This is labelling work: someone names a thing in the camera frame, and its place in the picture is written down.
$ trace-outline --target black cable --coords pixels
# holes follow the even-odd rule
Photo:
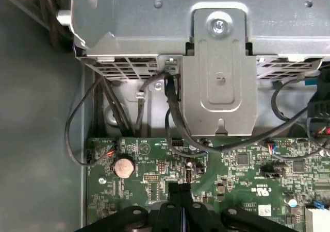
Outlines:
[[[102,81],[102,87],[104,90],[104,93],[108,99],[110,108],[113,112],[113,116],[115,118],[115,120],[118,123],[118,127],[121,129],[120,131],[122,132],[123,136],[125,137],[133,137],[133,130],[132,127],[130,125],[130,122],[125,114],[125,111],[122,107],[122,105],[120,104],[120,101],[118,100],[116,94],[114,93],[113,89],[110,86],[110,83],[108,82],[108,80],[106,78],[103,78]]]
[[[103,89],[103,92],[105,94],[105,97],[107,98],[108,102],[109,102],[109,107],[113,113],[113,117],[115,118],[116,122],[117,122],[117,126],[122,134],[123,137],[131,137],[130,132],[128,130],[128,128],[125,126],[124,122],[122,121],[122,118],[120,116],[120,113],[117,109],[117,106],[114,104],[113,100],[112,100],[112,96],[110,95],[110,91],[109,91],[109,87],[106,84],[106,82],[104,81],[104,77],[101,81],[101,86]]]
[[[143,83],[143,85],[141,86],[139,92],[144,92],[145,93],[147,87],[150,84],[152,84],[155,81],[162,80],[168,75],[169,75],[169,73],[161,72],[161,73],[159,73],[155,76],[152,76],[151,78],[149,78],[148,80],[146,80]],[[137,116],[136,123],[135,123],[135,137],[137,137],[137,138],[141,136],[144,102],[145,102],[145,99],[139,99],[138,100],[138,116]]]
[[[175,86],[174,86],[174,79],[172,76],[169,76],[167,78],[167,81],[168,81],[168,83],[166,86],[166,94],[168,97],[168,103],[169,103],[170,112],[171,112],[174,124],[176,125],[176,127],[177,127],[178,131],[180,132],[180,134],[182,135],[182,137],[190,145],[192,145],[196,148],[199,148],[202,151],[206,151],[206,152],[210,151],[210,152],[224,153],[224,152],[233,151],[233,150],[237,150],[239,148],[246,147],[250,144],[265,140],[267,138],[274,137],[277,134],[279,134],[280,132],[289,128],[294,123],[296,123],[298,121],[298,119],[307,112],[307,108],[305,108],[305,109],[301,110],[299,113],[297,113],[294,117],[292,117],[291,119],[289,119],[288,121],[283,123],[282,125],[274,128],[274,129],[271,129],[268,132],[260,134],[258,136],[251,137],[244,141],[233,143],[233,144],[228,144],[228,145],[223,145],[223,146],[218,146],[218,147],[209,147],[209,146],[202,145],[202,144],[196,142],[185,129],[183,118],[180,113],[180,109],[179,109],[178,102],[177,102]]]
[[[179,156],[183,156],[183,157],[195,158],[195,157],[205,156],[206,152],[202,152],[202,153],[184,153],[182,151],[178,151],[172,145],[169,116],[170,116],[170,110],[167,110],[166,115],[165,115],[165,131],[166,131],[166,141],[167,141],[168,148],[174,154],[179,155]]]
[[[65,138],[65,145],[67,146],[67,151],[68,154],[70,156],[70,158],[79,166],[82,167],[92,167],[95,166],[96,164],[98,164],[99,162],[101,162],[103,159],[107,158],[107,154],[110,152],[107,152],[106,154],[102,155],[99,159],[96,159],[94,162],[92,163],[83,163],[80,162],[79,160],[77,160],[77,158],[74,156],[73,152],[72,152],[72,148],[71,148],[71,143],[70,143],[70,125],[71,122],[74,118],[74,116],[76,115],[78,109],[82,106],[82,104],[85,102],[85,100],[87,99],[87,97],[95,90],[95,88],[97,87],[97,85],[102,81],[103,77],[100,76],[93,84],[92,86],[87,90],[85,96],[81,99],[81,101],[79,102],[79,104],[76,106],[76,108],[73,110],[73,112],[71,113],[71,115],[68,117],[66,123],[65,123],[65,133],[64,133],[64,138]]]
[[[314,77],[305,77],[305,78],[301,78],[301,79],[293,79],[293,80],[289,80],[287,81],[286,83],[282,84],[281,86],[279,86],[275,92],[273,93],[272,95],[272,98],[271,98],[271,101],[270,101],[270,105],[272,107],[272,110],[275,114],[276,117],[278,117],[280,120],[282,121],[288,121],[289,118],[286,117],[278,108],[277,106],[277,102],[276,102],[276,99],[277,99],[277,96],[279,94],[279,92],[282,90],[282,88],[284,88],[286,85],[289,85],[289,84],[296,84],[298,82],[301,82],[301,81],[306,81],[306,80],[314,80],[315,78]],[[299,122],[297,121],[296,124],[302,126],[305,130],[306,130],[306,125],[302,122]]]

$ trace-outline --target wire bundle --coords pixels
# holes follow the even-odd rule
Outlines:
[[[276,144],[274,144],[274,145],[269,144],[268,145],[269,154],[274,155],[275,151],[276,151],[276,148],[277,148]]]
[[[72,111],[71,115],[68,117],[66,123],[65,123],[65,133],[64,133],[64,138],[65,138],[65,145],[67,147],[67,151],[68,154],[70,156],[70,158],[72,159],[72,161],[74,163],[76,163],[79,166],[82,167],[92,167],[95,166],[96,164],[100,163],[102,160],[104,160],[107,157],[110,157],[113,155],[113,153],[115,152],[114,149],[114,145],[112,145],[110,147],[110,151],[105,153],[104,155],[102,155],[100,158],[94,160],[91,163],[84,163],[79,161],[73,154],[72,148],[71,148],[71,143],[70,143],[70,125],[71,122],[74,118],[74,116],[76,115],[77,111],[79,110],[79,108],[83,105],[83,103],[85,102],[85,100],[88,98],[88,96],[96,89],[96,87],[102,83],[102,87],[104,89],[104,92],[106,94],[106,97],[109,101],[110,107],[112,109],[113,115],[117,121],[117,124],[120,128],[120,131],[122,132],[122,134],[124,136],[131,136],[131,133],[133,135],[133,130],[130,127],[128,118],[119,102],[119,100],[117,99],[115,93],[113,92],[110,83],[103,77],[103,76],[99,76],[97,78],[97,80],[92,84],[92,86],[87,90],[85,96],[81,99],[81,101],[79,102],[79,104],[75,107],[75,109]]]

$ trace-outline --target black connector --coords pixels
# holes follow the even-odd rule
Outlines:
[[[307,105],[309,118],[330,118],[330,67],[320,69],[317,90]]]

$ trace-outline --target integrated circuit chip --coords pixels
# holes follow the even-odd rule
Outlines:
[[[292,164],[292,171],[294,173],[303,173],[305,170],[305,161],[294,161]]]
[[[237,154],[237,165],[249,165],[248,153]]]

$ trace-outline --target blue connector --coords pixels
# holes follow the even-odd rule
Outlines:
[[[325,209],[325,206],[321,203],[321,202],[318,202],[318,201],[313,201],[313,205],[318,208],[318,209],[322,209],[324,210]]]

